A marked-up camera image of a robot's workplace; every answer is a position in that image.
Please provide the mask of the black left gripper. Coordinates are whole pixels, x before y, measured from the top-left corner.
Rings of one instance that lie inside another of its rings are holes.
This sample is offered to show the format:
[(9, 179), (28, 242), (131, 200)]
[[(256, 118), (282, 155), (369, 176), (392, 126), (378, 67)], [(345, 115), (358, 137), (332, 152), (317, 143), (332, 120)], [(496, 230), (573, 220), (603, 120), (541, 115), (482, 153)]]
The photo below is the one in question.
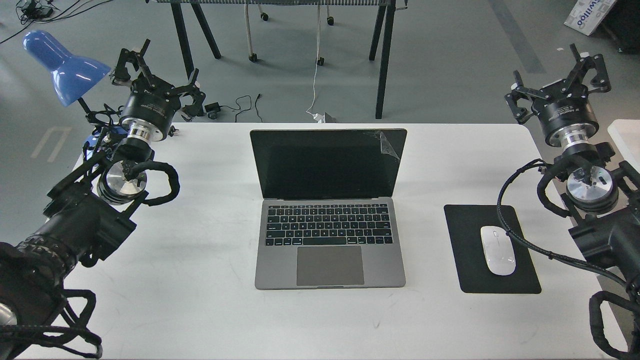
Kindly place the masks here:
[[(110, 82), (116, 86), (131, 89), (130, 97), (119, 117), (127, 137), (143, 142), (164, 141), (169, 135), (176, 112), (186, 122), (205, 115), (204, 100), (206, 94), (201, 91), (197, 81), (199, 69), (194, 69), (186, 85), (175, 87), (153, 76), (144, 60), (151, 43), (146, 39), (139, 51), (122, 48), (116, 66), (109, 74)], [(132, 64), (140, 74), (132, 80), (127, 64)], [(180, 98), (190, 97), (192, 103), (182, 107)]]

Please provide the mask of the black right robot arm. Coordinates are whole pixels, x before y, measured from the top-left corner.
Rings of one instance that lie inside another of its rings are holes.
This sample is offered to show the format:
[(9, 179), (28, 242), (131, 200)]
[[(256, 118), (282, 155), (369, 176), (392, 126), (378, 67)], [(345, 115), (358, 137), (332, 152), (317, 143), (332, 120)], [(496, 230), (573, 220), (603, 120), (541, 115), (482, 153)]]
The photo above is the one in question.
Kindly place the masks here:
[[(516, 243), (551, 260), (609, 278), (621, 285), (626, 297), (599, 291), (589, 299), (590, 333), (598, 348), (618, 360), (639, 358), (640, 215), (639, 172), (627, 161), (608, 170), (615, 155), (608, 142), (596, 145), (590, 138), (599, 130), (589, 95), (611, 90), (610, 77), (602, 54), (579, 52), (570, 45), (574, 68), (563, 78), (540, 89), (526, 87), (519, 71), (505, 94), (513, 118), (519, 125), (537, 117), (545, 142), (561, 148), (553, 162), (535, 159), (512, 174), (499, 191), (496, 211), (500, 227)], [(502, 199), (516, 178), (538, 168), (539, 202), (562, 218), (572, 218), (569, 230), (583, 259), (543, 249), (512, 230), (503, 215)], [(603, 302), (625, 309), (633, 315), (631, 345), (628, 350), (611, 346), (604, 330)]]

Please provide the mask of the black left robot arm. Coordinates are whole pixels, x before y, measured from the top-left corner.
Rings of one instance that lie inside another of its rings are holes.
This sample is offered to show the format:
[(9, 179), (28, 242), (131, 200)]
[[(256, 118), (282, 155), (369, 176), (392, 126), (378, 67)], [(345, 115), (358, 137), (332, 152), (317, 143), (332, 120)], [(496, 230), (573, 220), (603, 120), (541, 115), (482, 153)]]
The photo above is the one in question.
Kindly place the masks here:
[(141, 205), (173, 201), (176, 169), (154, 159), (151, 144), (174, 132), (176, 112), (203, 116), (205, 93), (189, 82), (174, 86), (151, 73), (140, 51), (123, 48), (114, 69), (70, 53), (50, 33), (29, 32), (23, 47), (51, 74), (65, 106), (77, 101), (96, 137), (82, 164), (48, 192), (47, 221), (24, 241), (1, 244), (1, 358), (13, 360), (29, 346), (56, 347), (98, 359), (102, 339), (88, 328), (96, 295), (68, 289), (76, 265), (93, 267), (112, 255), (137, 227)]

